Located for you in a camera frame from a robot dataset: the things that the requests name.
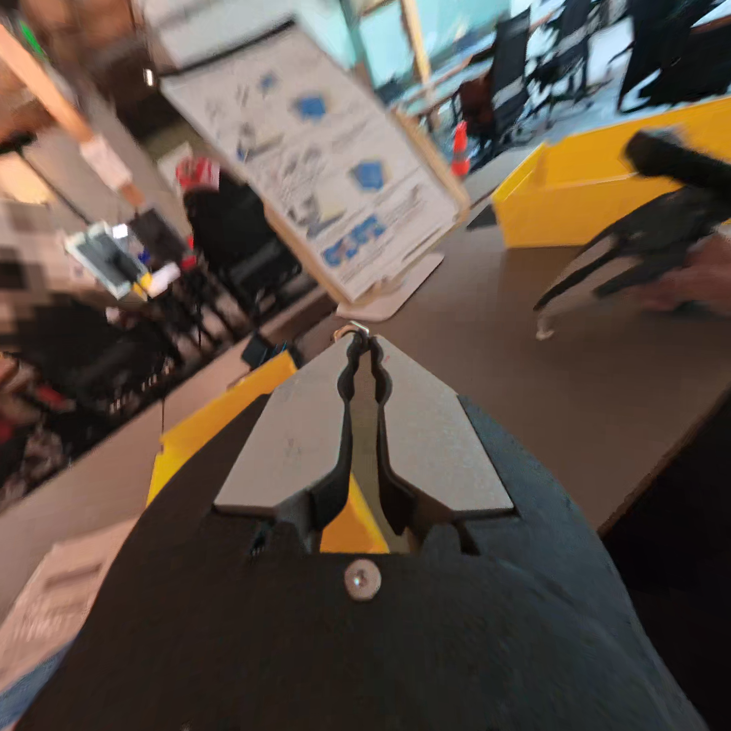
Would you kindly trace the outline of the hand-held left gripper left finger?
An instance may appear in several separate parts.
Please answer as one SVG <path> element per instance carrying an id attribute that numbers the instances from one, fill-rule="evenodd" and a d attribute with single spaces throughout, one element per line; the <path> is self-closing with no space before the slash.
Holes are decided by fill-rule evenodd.
<path id="1" fill-rule="evenodd" d="M 319 533 L 348 498 L 350 401 L 359 334 L 345 334 L 281 383 L 214 499 L 217 512 Z"/>

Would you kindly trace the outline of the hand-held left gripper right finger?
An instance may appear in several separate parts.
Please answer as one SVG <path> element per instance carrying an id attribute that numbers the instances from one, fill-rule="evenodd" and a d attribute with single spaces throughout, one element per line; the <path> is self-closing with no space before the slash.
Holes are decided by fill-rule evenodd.
<path id="1" fill-rule="evenodd" d="M 393 532 L 425 536 L 434 525 L 514 512 L 457 393 L 379 335 L 370 356 L 379 499 Z"/>

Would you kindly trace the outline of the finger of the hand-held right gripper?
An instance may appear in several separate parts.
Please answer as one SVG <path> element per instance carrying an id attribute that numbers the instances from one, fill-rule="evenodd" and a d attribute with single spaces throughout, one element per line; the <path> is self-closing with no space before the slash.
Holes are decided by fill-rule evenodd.
<path id="1" fill-rule="evenodd" d="M 598 289 L 638 263 L 637 255 L 617 255 L 613 250 L 582 251 L 563 269 L 536 303 L 536 339 L 545 342 L 554 334 L 556 319 L 598 301 Z"/>
<path id="2" fill-rule="evenodd" d="M 626 235 L 591 241 L 540 296 L 533 312 L 567 313 L 626 289 Z"/>

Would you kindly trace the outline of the yellow plastic storage bin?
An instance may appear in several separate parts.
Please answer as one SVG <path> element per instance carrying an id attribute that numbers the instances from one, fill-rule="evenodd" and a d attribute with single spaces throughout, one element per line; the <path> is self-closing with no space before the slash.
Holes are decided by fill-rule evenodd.
<path id="1" fill-rule="evenodd" d="M 542 142 L 491 195 L 508 248 L 581 246 L 619 218 L 680 187 L 633 172 L 624 147 L 641 129 L 672 128 L 683 141 L 730 160 L 730 97 Z"/>
<path id="2" fill-rule="evenodd" d="M 151 504 L 172 476 L 206 443 L 258 397 L 268 395 L 295 372 L 292 356 L 279 354 L 176 425 L 163 428 L 145 506 Z M 346 506 L 325 528 L 321 549 L 324 553 L 389 553 L 387 541 L 353 473 L 350 473 Z"/>

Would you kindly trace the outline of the person's right hand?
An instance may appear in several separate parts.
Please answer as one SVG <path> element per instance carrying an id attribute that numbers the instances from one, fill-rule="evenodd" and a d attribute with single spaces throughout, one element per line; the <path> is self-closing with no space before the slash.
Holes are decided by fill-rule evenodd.
<path id="1" fill-rule="evenodd" d="M 640 302 L 654 311 L 670 312 L 688 303 L 730 316 L 730 239 L 714 233 L 690 251 L 679 269 L 638 290 Z"/>

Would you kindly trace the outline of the black charging case with display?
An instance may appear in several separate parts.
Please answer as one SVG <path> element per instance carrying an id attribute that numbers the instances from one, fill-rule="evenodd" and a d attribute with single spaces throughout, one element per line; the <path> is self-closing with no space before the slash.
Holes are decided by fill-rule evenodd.
<path id="1" fill-rule="evenodd" d="M 288 353 L 296 369 L 302 366 L 301 353 L 294 343 L 287 341 L 272 342 L 260 331 L 255 330 L 251 333 L 241 352 L 241 361 L 247 364 L 251 370 L 255 370 L 282 353 Z"/>

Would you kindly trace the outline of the orange traffic cone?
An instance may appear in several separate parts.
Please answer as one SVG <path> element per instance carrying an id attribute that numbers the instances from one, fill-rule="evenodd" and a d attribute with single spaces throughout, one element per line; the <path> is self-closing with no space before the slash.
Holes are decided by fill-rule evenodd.
<path id="1" fill-rule="evenodd" d="M 465 121 L 460 121 L 455 127 L 451 171 L 456 178 L 461 179 L 465 178 L 470 171 L 469 136 Z"/>

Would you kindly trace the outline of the black office chair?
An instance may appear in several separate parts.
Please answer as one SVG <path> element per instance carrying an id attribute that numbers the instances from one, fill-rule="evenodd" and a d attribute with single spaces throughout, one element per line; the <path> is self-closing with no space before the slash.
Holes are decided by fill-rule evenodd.
<path id="1" fill-rule="evenodd" d="M 490 68 L 490 103 L 493 136 L 506 134 L 516 123 L 528 100 L 525 82 L 526 50 L 531 11 L 524 10 L 498 23 Z"/>

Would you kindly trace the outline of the laminated printed sheet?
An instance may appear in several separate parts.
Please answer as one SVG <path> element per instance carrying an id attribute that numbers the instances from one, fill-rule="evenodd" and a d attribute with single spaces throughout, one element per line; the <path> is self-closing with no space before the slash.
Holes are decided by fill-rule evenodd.
<path id="1" fill-rule="evenodd" d="M 138 518 L 54 544 L 1 627 L 5 691 L 74 640 Z"/>

